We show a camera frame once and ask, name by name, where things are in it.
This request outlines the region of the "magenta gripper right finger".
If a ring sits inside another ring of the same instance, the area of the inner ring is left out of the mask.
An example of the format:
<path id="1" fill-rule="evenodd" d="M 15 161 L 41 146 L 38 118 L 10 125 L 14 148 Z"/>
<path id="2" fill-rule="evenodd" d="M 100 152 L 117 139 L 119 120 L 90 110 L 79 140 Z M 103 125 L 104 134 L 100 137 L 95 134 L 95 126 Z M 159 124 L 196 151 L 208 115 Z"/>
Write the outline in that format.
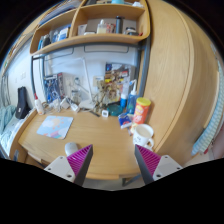
<path id="1" fill-rule="evenodd" d="M 169 155 L 160 156 L 140 145 L 135 145 L 135 157 L 145 184 L 182 169 Z"/>

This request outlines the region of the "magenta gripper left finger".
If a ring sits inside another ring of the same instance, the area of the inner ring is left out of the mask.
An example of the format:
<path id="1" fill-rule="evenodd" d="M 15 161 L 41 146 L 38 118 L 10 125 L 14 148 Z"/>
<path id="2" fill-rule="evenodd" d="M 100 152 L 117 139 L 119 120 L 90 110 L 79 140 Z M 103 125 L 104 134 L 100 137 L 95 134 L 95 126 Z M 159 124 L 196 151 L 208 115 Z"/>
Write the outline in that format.
<path id="1" fill-rule="evenodd" d="M 59 156 L 45 168 L 45 171 L 82 186 L 92 156 L 93 145 L 90 144 L 67 157 Z"/>

